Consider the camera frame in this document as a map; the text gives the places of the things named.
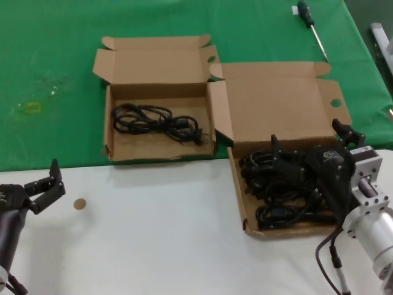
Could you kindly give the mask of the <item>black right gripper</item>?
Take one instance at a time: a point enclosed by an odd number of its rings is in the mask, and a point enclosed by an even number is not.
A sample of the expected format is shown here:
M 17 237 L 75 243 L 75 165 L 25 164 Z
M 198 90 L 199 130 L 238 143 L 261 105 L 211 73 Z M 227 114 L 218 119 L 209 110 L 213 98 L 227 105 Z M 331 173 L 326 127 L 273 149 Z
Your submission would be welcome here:
M 353 165 L 349 158 L 350 144 L 356 148 L 365 146 L 365 135 L 350 125 L 332 120 L 332 128 L 339 139 L 336 144 L 314 146 L 306 150 L 287 151 L 276 135 L 271 135 L 272 167 L 288 178 L 304 182 L 305 164 L 316 177 L 317 187 L 339 223 L 344 222 L 351 206 L 351 176 Z

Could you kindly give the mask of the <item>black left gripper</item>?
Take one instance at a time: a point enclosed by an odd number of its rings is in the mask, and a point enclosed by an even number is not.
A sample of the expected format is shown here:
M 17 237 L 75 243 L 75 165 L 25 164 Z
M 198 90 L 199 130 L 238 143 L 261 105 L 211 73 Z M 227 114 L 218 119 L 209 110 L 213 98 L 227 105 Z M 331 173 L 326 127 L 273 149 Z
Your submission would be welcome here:
M 24 187 L 19 184 L 1 185 L 1 213 L 27 208 L 34 214 L 40 214 L 65 193 L 58 161 L 53 159 L 48 177 L 25 184 Z M 30 195 L 39 196 L 30 201 Z

